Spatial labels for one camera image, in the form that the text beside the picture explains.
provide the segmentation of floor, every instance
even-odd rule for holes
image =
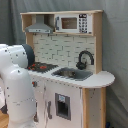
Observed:
[[[0,111],[0,128],[8,127],[8,115],[2,114]]]

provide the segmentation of black faucet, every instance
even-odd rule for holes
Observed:
[[[76,64],[76,67],[77,67],[78,69],[80,69],[80,70],[83,70],[83,69],[86,68],[86,62],[85,62],[85,63],[82,63],[82,62],[81,62],[81,57],[82,57],[83,54],[89,55],[89,57],[90,57],[90,59],[91,59],[91,65],[94,65],[94,58],[93,58],[92,54],[91,54],[90,52],[88,52],[88,51],[82,51],[82,52],[79,54],[79,58],[78,58],[78,61],[79,61],[79,62]]]

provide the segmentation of white tile backsplash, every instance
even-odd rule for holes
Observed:
[[[88,50],[94,55],[94,37],[37,34],[33,38],[36,61],[42,63],[76,67],[81,51]],[[94,70],[89,56],[82,56],[82,62],[85,61],[87,69]]]

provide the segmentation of oven window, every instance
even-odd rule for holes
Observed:
[[[77,29],[77,18],[62,18],[62,29]]]

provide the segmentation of sink basin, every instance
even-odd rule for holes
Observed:
[[[61,68],[53,72],[52,75],[56,77],[62,77],[66,79],[76,80],[76,81],[83,81],[88,77],[90,77],[91,75],[93,75],[93,73],[90,71],[83,71],[83,70],[73,69],[73,68]]]

